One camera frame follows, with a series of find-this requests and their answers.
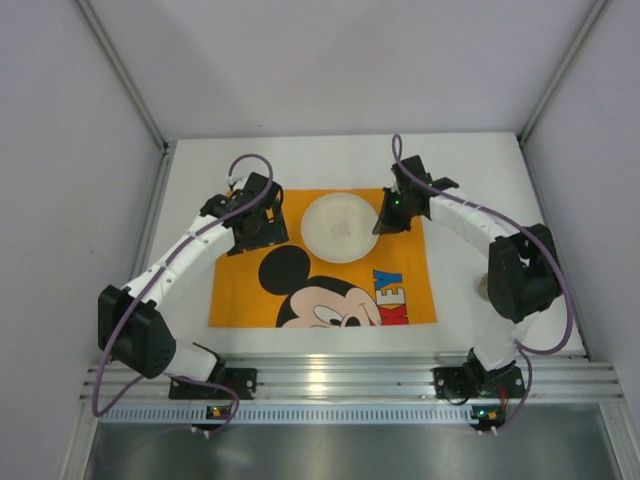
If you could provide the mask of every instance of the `mickey mouse ear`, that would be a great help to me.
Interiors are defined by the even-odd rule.
[[[305,284],[311,272],[309,255],[295,245],[271,250],[258,269],[262,288],[273,295],[289,295]]]

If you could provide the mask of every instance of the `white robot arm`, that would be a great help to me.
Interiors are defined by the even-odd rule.
[[[266,195],[255,201],[258,194]],[[249,203],[238,215],[231,215]],[[118,333],[111,355],[146,378],[162,373],[216,381],[224,361],[214,352],[180,338],[168,315],[191,284],[224,254],[288,240],[281,210],[282,188],[257,173],[237,182],[230,196],[216,195],[169,251],[122,288],[107,287],[98,299],[98,345],[105,349],[124,312],[137,301]]]
[[[454,197],[467,198],[452,180],[433,180],[419,156],[401,163],[435,191],[446,190]],[[459,203],[426,191],[397,164],[392,171],[396,183],[384,189],[385,198],[374,233],[410,230],[414,216],[425,216],[454,231],[488,259],[488,295],[495,312],[484,334],[470,350],[463,368],[465,381],[472,384],[471,396],[495,394],[501,378],[517,370],[516,326],[549,308],[561,294],[558,281],[542,253],[521,233],[510,231],[494,217],[475,208],[475,204]],[[556,256],[547,227],[538,224],[528,230]]]

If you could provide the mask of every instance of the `white plate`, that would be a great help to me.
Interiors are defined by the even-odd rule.
[[[330,193],[313,202],[302,217],[302,240],[318,258],[349,263],[373,249],[372,232],[378,214],[371,204],[352,193]]]

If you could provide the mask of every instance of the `gray wall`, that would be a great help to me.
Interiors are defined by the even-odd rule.
[[[640,426],[640,3],[616,0],[529,144],[595,353]]]
[[[72,3],[0,2],[0,477],[55,478],[158,152]]]
[[[591,0],[93,0],[170,138],[518,131]]]

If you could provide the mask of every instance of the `mickey mouse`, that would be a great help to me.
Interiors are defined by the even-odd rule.
[[[286,295],[276,327],[375,327],[382,325],[376,302],[366,291],[333,277],[309,278],[311,259],[294,245],[278,247],[260,263],[260,285]]]

